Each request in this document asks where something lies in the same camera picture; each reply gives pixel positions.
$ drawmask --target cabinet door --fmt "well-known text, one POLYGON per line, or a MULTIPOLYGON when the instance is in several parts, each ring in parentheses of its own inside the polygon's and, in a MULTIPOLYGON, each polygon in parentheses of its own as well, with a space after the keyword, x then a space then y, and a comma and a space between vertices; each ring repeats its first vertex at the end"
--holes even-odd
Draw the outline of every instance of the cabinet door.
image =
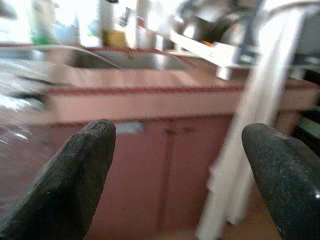
POLYGON ((162 230, 197 226, 208 194, 209 167, 217 158, 232 116, 177 120, 162 230))
POLYGON ((169 126, 150 121, 139 134, 117 135, 89 240, 144 239, 159 230, 167 141, 163 131, 169 126))

